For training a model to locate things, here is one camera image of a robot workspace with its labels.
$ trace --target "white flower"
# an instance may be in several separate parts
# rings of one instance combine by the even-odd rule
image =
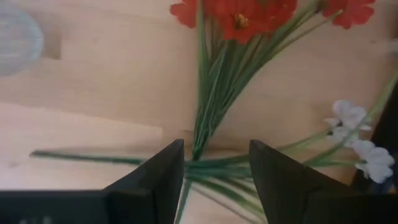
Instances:
[[[331,133],[328,134],[328,136],[326,137],[327,139],[329,139],[329,141],[334,142],[336,144],[340,143],[341,141],[344,140],[344,138],[346,138],[349,134],[351,130],[346,128],[346,127],[337,127],[337,128],[333,128]],[[346,147],[351,147],[352,143],[354,143],[355,141],[357,141],[359,138],[358,133],[354,133],[352,134],[347,141],[344,143],[344,146]]]
[[[354,129],[366,116],[366,110],[363,107],[355,106],[353,103],[346,100],[334,102],[333,112],[335,118],[324,119],[332,128],[343,126]],[[366,124],[361,125],[359,128],[364,131],[372,130],[372,128]]]
[[[394,158],[387,149],[375,147],[371,141],[358,140],[352,144],[359,157],[366,161],[366,164],[356,164],[355,167],[363,170],[365,177],[370,177],[380,184],[386,178],[392,176],[391,165],[395,163]]]

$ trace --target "grass-like leaf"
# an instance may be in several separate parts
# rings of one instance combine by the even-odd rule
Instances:
[[[239,164],[239,163],[247,163],[249,162],[249,155],[242,155],[242,156],[231,156],[222,159],[205,159],[200,161],[192,161],[187,162],[187,166],[189,167],[202,167],[204,169],[209,167],[221,167],[227,166],[231,164]]]
[[[236,179],[230,178],[230,177],[220,177],[217,178],[217,180],[224,182],[230,186],[233,186],[239,190],[242,190],[243,192],[247,193],[248,195],[258,198],[257,191],[253,188],[254,184],[252,183],[253,187],[249,187],[247,184],[244,184]]]
[[[30,154],[31,157],[51,158],[51,159],[65,159],[71,161],[87,161],[87,162],[106,162],[112,164],[129,164],[140,165],[146,161],[141,158],[126,158],[126,157],[108,157],[108,156],[89,156],[89,155],[76,155],[66,154],[54,151],[41,151],[36,150]]]
[[[192,186],[192,181],[187,179],[182,187],[180,203],[178,205],[177,214],[175,215],[175,224],[179,224],[181,222],[182,214],[183,214],[185,206],[187,204],[187,199],[188,199],[189,191],[191,190],[191,186]]]
[[[251,212],[253,215],[257,216],[261,220],[265,220],[264,212],[262,207],[256,205],[255,203],[249,201],[248,199],[244,198],[239,193],[215,182],[212,182],[206,178],[198,178],[198,177],[189,177],[190,180],[208,188],[218,192],[225,197],[228,197],[232,201],[236,202],[239,206],[244,208],[245,210]]]
[[[212,82],[209,83],[211,86],[210,94],[209,97],[206,99],[206,103],[202,106],[205,107],[203,110],[203,116],[199,116],[197,118],[197,123],[198,125],[195,128],[195,137],[194,137],[194,148],[193,148],[193,160],[197,161],[199,160],[204,148],[205,144],[208,141],[208,138],[213,134],[214,130],[211,130],[208,126],[207,121],[211,118],[211,111],[212,111],[212,106],[213,102],[216,98],[217,94],[217,83],[220,78],[221,74],[221,69],[223,67],[224,59],[226,57],[226,51],[227,51],[227,45],[225,45],[217,57],[216,61],[214,64],[211,66],[211,69],[209,71],[209,76],[211,76]]]
[[[187,169],[186,175],[201,175],[204,177],[251,177],[250,167],[209,167],[207,169]]]

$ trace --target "green stem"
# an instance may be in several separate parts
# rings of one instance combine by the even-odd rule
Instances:
[[[235,177],[235,178],[251,177],[250,167],[188,169],[186,171],[186,175],[190,176],[190,174],[202,175],[204,177]]]
[[[216,179],[221,182],[224,182],[230,186],[233,186],[239,190],[242,190],[243,192],[247,193],[248,195],[258,199],[257,191],[254,188],[249,187],[244,183],[241,183],[241,182],[239,182],[235,179],[229,178],[229,177],[219,177]]]
[[[327,130],[321,131],[319,133],[316,133],[308,138],[299,140],[298,142],[292,143],[292,144],[288,144],[286,146],[281,146],[278,147],[277,150],[282,151],[282,152],[290,152],[292,150],[295,149],[302,149],[305,148],[319,140],[324,139],[325,137],[327,137],[328,133],[331,131],[330,128],[328,128]]]
[[[312,168],[319,167],[330,167],[330,166],[355,166],[355,164],[366,164],[366,161],[320,161],[319,163],[313,163],[311,165]]]
[[[207,159],[207,160],[202,160],[202,161],[192,161],[192,162],[188,162],[188,166],[189,167],[207,168],[207,167],[221,167],[221,166],[246,163],[246,162],[249,162],[249,155],[233,156],[233,157],[222,158],[222,159]]]
[[[201,154],[203,153],[204,147],[212,135],[212,133],[209,133],[209,130],[207,129],[207,121],[208,121],[208,116],[211,114],[211,105],[213,104],[213,100],[216,97],[216,87],[218,80],[220,78],[220,70],[222,68],[225,56],[226,56],[226,50],[227,50],[227,45],[224,46],[223,52],[217,57],[216,61],[214,62],[213,66],[211,67],[209,74],[214,74],[214,82],[211,84],[211,91],[210,95],[206,101],[206,106],[204,110],[203,117],[198,117],[199,122],[197,124],[199,127],[195,127],[195,130],[198,129],[198,131],[195,131],[195,136],[193,140],[193,160],[197,161],[201,157]]]
[[[129,164],[129,165],[140,165],[145,162],[145,159],[130,159],[123,157],[106,157],[106,156],[83,156],[64,154],[60,152],[41,151],[36,150],[30,154],[31,157],[44,157],[52,159],[66,159],[72,161],[90,161],[90,162],[107,162],[113,164]]]
[[[260,206],[256,205],[255,203],[247,200],[246,198],[244,198],[242,195],[236,193],[235,191],[233,191],[223,185],[214,183],[210,180],[197,178],[197,177],[189,177],[189,179],[191,179],[192,181],[194,181],[208,189],[212,189],[215,192],[218,192],[219,194],[228,197],[229,199],[231,199],[232,201],[234,201],[238,205],[240,205],[242,208],[246,209],[247,211],[251,212],[253,215],[264,220],[264,212],[263,212],[262,208]]]
[[[337,16],[339,16],[341,13],[343,13],[343,10],[338,11],[336,14],[334,14],[333,16],[325,19],[324,21],[320,22],[319,24],[303,31],[301,34],[299,34],[298,36],[294,37],[293,39],[287,41],[285,44],[283,44],[281,47],[279,47],[273,54],[277,55],[279,54],[281,51],[283,51],[286,47],[290,46],[291,44],[293,44],[294,42],[298,41],[299,39],[301,39],[302,37],[306,36],[307,34],[311,33],[312,31],[314,31],[316,28],[319,28],[320,26],[326,24],[329,21],[332,21],[333,19],[335,19]]]
[[[192,181],[187,179],[182,188],[182,195],[181,195],[180,203],[178,205],[177,214],[175,216],[176,224],[179,224],[181,222],[182,214],[183,214],[185,206],[187,204],[188,194],[191,189],[191,186],[192,186]]]
[[[214,20],[210,19],[210,50],[211,50],[211,60],[213,60],[214,56],[215,56],[215,49],[216,45],[215,45],[215,25],[214,25]]]

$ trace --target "clear glass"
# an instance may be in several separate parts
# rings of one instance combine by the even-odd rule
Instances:
[[[27,68],[40,58],[43,46],[43,33],[33,18],[0,0],[0,76]]]

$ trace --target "yellow stamen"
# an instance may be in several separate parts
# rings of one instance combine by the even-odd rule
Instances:
[[[249,26],[249,19],[242,14],[235,15],[235,28],[242,29]]]

